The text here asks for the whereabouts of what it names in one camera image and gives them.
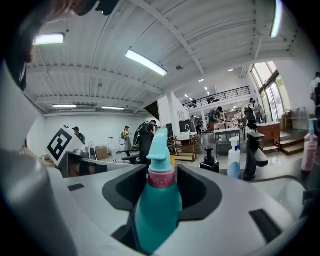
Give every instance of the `tall window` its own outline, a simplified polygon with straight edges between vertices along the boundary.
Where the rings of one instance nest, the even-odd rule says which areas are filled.
[[[251,74],[259,89],[268,121],[277,121],[284,111],[279,90],[279,87],[283,86],[284,82],[276,65],[273,61],[257,63],[253,65]]]

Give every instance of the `pink bottle collar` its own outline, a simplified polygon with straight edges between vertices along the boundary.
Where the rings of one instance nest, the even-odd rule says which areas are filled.
[[[149,169],[148,183],[155,188],[169,188],[175,184],[175,168],[167,172],[154,172]]]

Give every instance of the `ceiling light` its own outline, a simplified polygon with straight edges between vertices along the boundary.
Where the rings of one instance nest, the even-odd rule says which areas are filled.
[[[76,105],[68,105],[68,104],[61,104],[61,105],[52,105],[53,108],[61,108],[61,109],[66,109],[66,108],[76,108]]]
[[[283,12],[283,4],[280,0],[275,0],[275,13],[270,37],[276,38],[280,29]]]
[[[37,36],[34,41],[34,46],[39,45],[51,45],[51,44],[63,44],[65,36],[62,33],[59,34],[42,34]]]
[[[116,106],[103,106],[104,110],[125,110],[124,107],[116,107]]]
[[[128,50],[125,54],[125,56],[135,62],[138,62],[144,66],[146,66],[147,68],[157,72],[158,74],[160,74],[161,76],[165,76],[166,74],[168,74],[168,72],[166,70],[164,70],[162,67],[158,66],[157,64],[155,64],[154,62],[152,62],[151,60],[139,55],[138,53],[132,51],[132,50]]]

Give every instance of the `spray bottle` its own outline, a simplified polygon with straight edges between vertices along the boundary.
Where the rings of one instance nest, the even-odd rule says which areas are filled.
[[[149,155],[148,183],[138,201],[134,222],[143,250],[152,254],[176,230],[182,199],[171,165],[168,129],[159,129]]]
[[[314,121],[309,119],[309,133],[304,137],[304,150],[301,170],[311,172],[314,167],[315,157],[318,147],[318,137],[315,135]]]
[[[229,163],[227,175],[233,178],[239,178],[240,174],[240,150],[238,146],[239,137],[230,138],[232,149],[229,150]]]

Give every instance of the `teal bottle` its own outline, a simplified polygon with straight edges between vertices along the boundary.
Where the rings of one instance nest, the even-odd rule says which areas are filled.
[[[167,146],[168,129],[159,129],[147,159],[148,183],[136,207],[134,222],[142,249],[155,252],[176,230],[182,199]]]

